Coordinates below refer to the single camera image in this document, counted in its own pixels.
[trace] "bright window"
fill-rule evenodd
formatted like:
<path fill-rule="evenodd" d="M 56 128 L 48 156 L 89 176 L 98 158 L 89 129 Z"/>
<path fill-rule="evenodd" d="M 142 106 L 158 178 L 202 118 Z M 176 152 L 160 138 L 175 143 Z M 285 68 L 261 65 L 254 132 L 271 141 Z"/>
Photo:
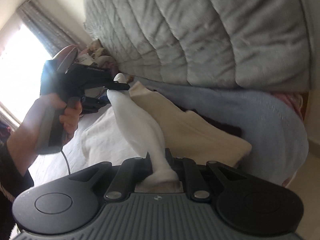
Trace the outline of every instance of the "bright window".
<path fill-rule="evenodd" d="M 0 102 L 20 121 L 39 97 L 42 68 L 49 59 L 41 42 L 25 25 L 0 56 Z"/>

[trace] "metal screw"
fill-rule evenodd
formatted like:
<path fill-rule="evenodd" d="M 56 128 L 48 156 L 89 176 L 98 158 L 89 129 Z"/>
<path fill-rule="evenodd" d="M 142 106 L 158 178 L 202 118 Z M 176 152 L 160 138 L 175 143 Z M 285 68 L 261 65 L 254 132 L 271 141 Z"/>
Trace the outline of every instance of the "metal screw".
<path fill-rule="evenodd" d="M 205 190 L 198 190 L 193 194 L 196 198 L 208 198 L 210 196 L 210 193 L 208 191 Z"/>
<path fill-rule="evenodd" d="M 106 195 L 109 199 L 118 199 L 121 197 L 121 193 L 119 191 L 111 191 Z"/>

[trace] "pink fabric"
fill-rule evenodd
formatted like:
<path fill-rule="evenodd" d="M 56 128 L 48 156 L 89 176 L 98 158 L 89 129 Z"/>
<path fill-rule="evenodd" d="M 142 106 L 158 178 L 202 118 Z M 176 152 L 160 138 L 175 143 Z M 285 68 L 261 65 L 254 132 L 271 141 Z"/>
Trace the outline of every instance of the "pink fabric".
<path fill-rule="evenodd" d="M 287 106 L 289 106 L 292 110 L 296 112 L 296 114 L 303 120 L 301 107 L 302 107 L 302 97 L 299 94 L 294 93 L 271 93 L 275 98 L 278 98 L 282 102 L 284 102 Z"/>

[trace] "gray ribbed panel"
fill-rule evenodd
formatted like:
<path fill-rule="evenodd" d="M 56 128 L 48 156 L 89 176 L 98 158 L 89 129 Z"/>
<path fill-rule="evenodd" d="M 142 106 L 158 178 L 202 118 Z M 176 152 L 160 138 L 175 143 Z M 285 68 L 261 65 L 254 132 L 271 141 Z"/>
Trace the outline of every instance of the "gray ribbed panel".
<path fill-rule="evenodd" d="M 16 240 L 45 240 L 22 233 Z M 194 203 L 181 194 L 131 194 L 121 203 L 108 204 L 99 217 L 74 233 L 50 240 L 261 240 L 226 226 L 208 204 Z M 266 238 L 298 240 L 294 233 Z"/>

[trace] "white cloth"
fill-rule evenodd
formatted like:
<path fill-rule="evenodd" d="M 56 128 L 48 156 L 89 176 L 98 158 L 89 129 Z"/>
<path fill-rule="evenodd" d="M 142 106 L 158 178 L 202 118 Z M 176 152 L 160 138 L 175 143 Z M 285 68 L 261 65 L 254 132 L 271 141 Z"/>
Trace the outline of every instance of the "white cloth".
<path fill-rule="evenodd" d="M 118 74 L 115 81 L 124 83 L 125 77 Z M 102 161 L 119 165 L 127 158 L 149 153 L 153 174 L 136 191 L 180 191 L 179 178 L 164 156 L 164 136 L 158 123 L 130 99 L 127 91 L 108 90 L 107 94 L 112 107 L 82 134 L 83 153 L 89 165 Z"/>

